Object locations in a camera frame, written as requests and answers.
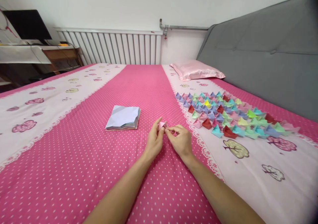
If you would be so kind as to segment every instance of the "white wall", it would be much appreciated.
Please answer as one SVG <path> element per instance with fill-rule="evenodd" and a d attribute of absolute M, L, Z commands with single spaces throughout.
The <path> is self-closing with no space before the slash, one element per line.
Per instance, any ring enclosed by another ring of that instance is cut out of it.
<path fill-rule="evenodd" d="M 285 0 L 0 0 L 8 10 L 37 9 L 53 39 L 53 27 L 159 30 L 164 24 L 205 26 L 220 23 Z M 5 26 L 0 15 L 0 27 Z M 6 32 L 14 41 L 15 37 Z M 161 63 L 194 59 L 204 32 L 169 31 L 162 41 Z M 0 34 L 0 39 L 7 39 Z"/>

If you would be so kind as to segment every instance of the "pink satin pillow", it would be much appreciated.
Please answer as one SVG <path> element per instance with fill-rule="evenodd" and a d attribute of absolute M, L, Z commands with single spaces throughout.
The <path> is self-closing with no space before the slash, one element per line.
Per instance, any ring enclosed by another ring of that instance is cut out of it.
<path fill-rule="evenodd" d="M 180 80 L 183 82 L 207 77 L 225 78 L 225 75 L 216 68 L 197 60 L 173 63 L 170 66 L 175 69 L 179 74 Z"/>

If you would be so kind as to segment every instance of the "gray upholstered headboard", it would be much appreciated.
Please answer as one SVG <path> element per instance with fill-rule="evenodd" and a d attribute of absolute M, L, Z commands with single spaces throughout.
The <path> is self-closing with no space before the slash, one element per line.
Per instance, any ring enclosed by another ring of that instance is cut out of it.
<path fill-rule="evenodd" d="M 226 82 L 318 122 L 318 8 L 289 0 L 213 25 L 197 60 Z"/>

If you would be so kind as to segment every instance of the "computer monitor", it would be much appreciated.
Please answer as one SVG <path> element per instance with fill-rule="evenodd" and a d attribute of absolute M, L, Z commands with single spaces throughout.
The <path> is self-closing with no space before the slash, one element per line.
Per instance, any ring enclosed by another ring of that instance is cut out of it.
<path fill-rule="evenodd" d="M 3 11 L 21 39 L 37 39 L 47 45 L 52 39 L 37 10 Z"/>

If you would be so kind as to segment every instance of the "hand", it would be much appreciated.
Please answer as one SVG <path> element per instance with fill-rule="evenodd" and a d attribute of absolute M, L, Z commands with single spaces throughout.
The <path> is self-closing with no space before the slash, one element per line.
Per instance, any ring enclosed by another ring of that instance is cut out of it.
<path fill-rule="evenodd" d="M 181 157 L 182 160 L 192 156 L 190 131 L 188 131 L 182 125 L 176 125 L 173 127 L 168 127 L 165 130 L 165 132 L 173 148 L 175 149 L 175 151 L 178 153 L 178 155 Z"/>
<path fill-rule="evenodd" d="M 147 141 L 145 151 L 143 152 L 143 155 L 147 157 L 147 159 L 150 159 L 151 161 L 155 159 L 155 157 L 159 154 L 159 152 L 162 149 L 162 139 L 163 139 L 165 128 L 162 127 L 159 130 L 157 135 L 158 124 L 161 121 L 161 119 L 162 117 L 156 120 L 155 123 L 153 124 L 148 134 L 148 141 Z"/>

